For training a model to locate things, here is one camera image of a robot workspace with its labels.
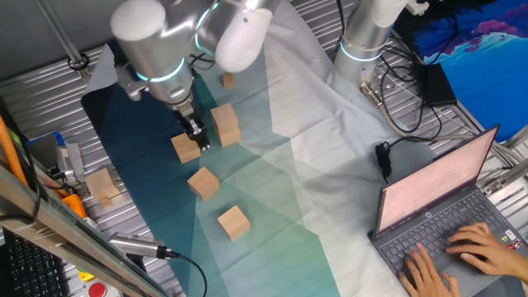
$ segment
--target laptop keyboard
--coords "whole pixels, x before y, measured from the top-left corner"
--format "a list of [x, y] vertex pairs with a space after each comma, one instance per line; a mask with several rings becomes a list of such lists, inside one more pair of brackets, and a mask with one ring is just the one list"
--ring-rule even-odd
[[401, 271], [404, 265], [403, 260], [409, 249], [416, 251], [418, 243], [422, 243], [429, 256], [435, 260], [446, 253], [447, 239], [460, 227], [485, 222], [490, 230], [494, 230], [502, 224], [502, 218], [499, 215], [493, 215], [482, 199], [487, 198], [480, 192], [464, 198], [415, 229], [385, 244], [381, 247], [382, 252], [396, 271]]

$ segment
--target laptop screen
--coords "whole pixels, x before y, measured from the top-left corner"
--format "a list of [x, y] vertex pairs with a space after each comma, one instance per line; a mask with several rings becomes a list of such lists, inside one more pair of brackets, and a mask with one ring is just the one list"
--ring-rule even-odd
[[476, 180], [498, 127], [382, 190], [376, 235], [402, 223], [449, 192]]

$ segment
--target wrist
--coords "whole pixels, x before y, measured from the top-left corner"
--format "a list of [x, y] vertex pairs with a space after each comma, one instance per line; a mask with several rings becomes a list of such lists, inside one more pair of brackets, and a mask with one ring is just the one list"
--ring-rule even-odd
[[521, 263], [513, 267], [512, 275], [525, 283], [528, 282], [528, 260], [523, 257]]

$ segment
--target keyboard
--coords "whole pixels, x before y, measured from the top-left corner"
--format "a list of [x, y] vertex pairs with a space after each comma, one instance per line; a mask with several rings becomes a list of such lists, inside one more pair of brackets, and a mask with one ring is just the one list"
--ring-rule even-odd
[[487, 198], [480, 192], [464, 198], [456, 205], [452, 205], [449, 209], [382, 246], [382, 253], [390, 260], [396, 271], [401, 271], [403, 260], [409, 250], [416, 251], [418, 243], [422, 243], [429, 256], [435, 260], [446, 253], [447, 239], [460, 227], [485, 222], [490, 230], [494, 230], [503, 223], [503, 219], [493, 214], [492, 210], [483, 203], [483, 199]]
[[16, 297], [63, 297], [65, 283], [60, 258], [17, 234], [3, 230], [6, 244], [0, 257], [7, 264], [9, 287], [1, 295]]

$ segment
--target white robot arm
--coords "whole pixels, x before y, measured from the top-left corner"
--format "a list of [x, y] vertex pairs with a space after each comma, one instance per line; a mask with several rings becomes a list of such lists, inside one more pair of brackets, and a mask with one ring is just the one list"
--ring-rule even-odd
[[148, 90], [175, 111], [201, 149], [208, 149], [185, 57], [199, 50], [227, 72], [243, 71], [257, 58], [279, 1], [178, 0], [167, 10], [156, 0], [124, 2], [112, 15], [111, 29], [142, 81], [123, 67], [118, 68], [120, 85], [133, 100]]

